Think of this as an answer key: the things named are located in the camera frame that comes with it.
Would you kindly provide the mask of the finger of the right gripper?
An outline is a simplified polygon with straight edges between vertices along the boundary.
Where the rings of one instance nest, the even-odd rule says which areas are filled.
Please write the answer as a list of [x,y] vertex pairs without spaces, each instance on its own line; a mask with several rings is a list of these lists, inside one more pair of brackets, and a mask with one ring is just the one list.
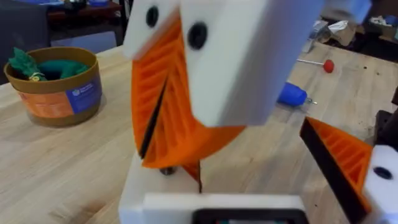
[[323,1],[180,1],[180,47],[148,168],[197,163],[271,113]]
[[134,1],[124,38],[124,53],[132,59],[132,112],[139,155],[165,155],[165,137],[155,141],[155,127],[167,79],[180,47],[180,1]]

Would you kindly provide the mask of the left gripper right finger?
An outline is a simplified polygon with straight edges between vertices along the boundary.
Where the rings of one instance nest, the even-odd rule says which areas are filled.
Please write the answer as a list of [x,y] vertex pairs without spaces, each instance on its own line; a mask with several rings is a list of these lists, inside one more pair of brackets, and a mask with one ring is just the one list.
[[378,129],[374,144],[306,117],[300,137],[350,223],[397,223],[397,128]]

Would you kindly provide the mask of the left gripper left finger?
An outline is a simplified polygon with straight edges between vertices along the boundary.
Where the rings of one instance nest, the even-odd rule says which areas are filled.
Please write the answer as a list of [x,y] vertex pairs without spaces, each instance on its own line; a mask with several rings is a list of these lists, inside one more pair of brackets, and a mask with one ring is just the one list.
[[195,194],[200,184],[182,167],[175,167],[164,175],[158,169],[141,166],[141,158],[135,154],[119,201],[119,222],[122,224],[144,223],[144,199],[149,193]]

